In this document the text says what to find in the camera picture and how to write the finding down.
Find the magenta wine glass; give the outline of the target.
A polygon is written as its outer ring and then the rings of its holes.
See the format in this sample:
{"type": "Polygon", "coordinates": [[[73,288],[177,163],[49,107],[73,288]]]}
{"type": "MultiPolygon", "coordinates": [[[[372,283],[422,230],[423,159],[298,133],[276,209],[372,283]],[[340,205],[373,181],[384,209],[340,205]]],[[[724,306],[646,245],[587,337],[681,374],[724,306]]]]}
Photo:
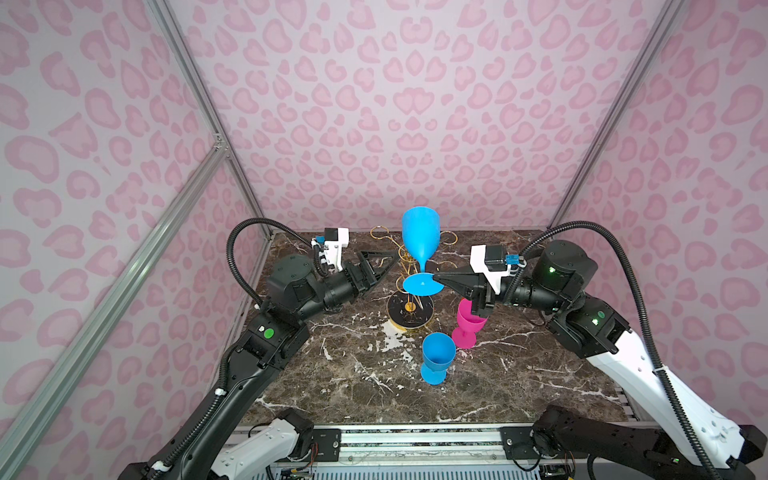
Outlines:
{"type": "Polygon", "coordinates": [[[462,299],[459,302],[456,321],[457,327],[453,330],[451,338],[459,349],[471,349],[477,343],[477,333],[483,329],[487,319],[476,316],[471,311],[472,303],[462,299]]]}

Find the blue wine glass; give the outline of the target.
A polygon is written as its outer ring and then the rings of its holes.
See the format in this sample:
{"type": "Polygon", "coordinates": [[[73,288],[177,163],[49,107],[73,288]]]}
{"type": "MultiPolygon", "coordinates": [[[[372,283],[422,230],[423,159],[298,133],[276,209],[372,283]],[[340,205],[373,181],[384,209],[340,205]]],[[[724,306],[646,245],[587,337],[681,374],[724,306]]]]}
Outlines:
{"type": "Polygon", "coordinates": [[[450,336],[439,332],[426,336],[422,343],[422,379],[433,386],[443,383],[455,356],[456,345],[450,336]]]}
{"type": "Polygon", "coordinates": [[[402,217],[404,246],[416,260],[419,272],[408,276],[403,282],[404,290],[411,295],[426,297],[436,295],[443,285],[426,271],[426,264],[436,253],[440,243],[440,216],[425,206],[413,207],[402,217]]]}

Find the blue wine glass front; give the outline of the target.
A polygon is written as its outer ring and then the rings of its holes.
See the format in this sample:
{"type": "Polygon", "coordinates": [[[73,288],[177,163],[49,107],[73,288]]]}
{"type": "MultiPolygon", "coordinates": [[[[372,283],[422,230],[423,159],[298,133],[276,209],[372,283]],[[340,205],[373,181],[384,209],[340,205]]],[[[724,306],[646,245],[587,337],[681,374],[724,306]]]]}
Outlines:
{"type": "Polygon", "coordinates": [[[450,336],[439,332],[426,336],[422,343],[422,379],[433,386],[443,383],[455,356],[456,345],[450,336]]]}

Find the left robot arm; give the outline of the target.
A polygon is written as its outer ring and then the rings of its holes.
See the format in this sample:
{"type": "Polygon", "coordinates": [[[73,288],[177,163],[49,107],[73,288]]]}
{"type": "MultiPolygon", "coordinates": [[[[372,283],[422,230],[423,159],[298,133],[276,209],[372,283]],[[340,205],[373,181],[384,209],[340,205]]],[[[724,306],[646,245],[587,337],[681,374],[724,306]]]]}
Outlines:
{"type": "Polygon", "coordinates": [[[361,251],[357,258],[327,278],[316,276],[306,256],[283,258],[267,279],[268,295],[259,312],[223,354],[212,389],[157,454],[129,464],[120,478],[251,479],[280,459],[309,456],[313,424],[294,409],[281,412],[244,443],[226,443],[308,340],[310,319],[362,298],[399,260],[394,251],[361,251]]]}

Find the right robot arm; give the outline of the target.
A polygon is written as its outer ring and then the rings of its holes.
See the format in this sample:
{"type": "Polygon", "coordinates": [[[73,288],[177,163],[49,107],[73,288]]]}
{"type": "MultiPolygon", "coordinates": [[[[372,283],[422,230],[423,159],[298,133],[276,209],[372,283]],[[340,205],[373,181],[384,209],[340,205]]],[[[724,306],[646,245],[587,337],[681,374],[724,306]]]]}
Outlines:
{"type": "Polygon", "coordinates": [[[534,270],[522,270],[498,246],[476,246],[469,267],[439,272],[437,283],[470,301],[486,318],[497,305],[547,315],[546,329],[577,357],[609,376],[657,423],[636,428],[600,422],[550,405],[534,422],[526,447],[542,457],[579,453],[653,479],[751,479],[749,464],[766,451],[766,435],[728,419],[660,362],[610,304],[587,293],[597,264],[575,243],[555,240],[538,251],[534,270]]]}

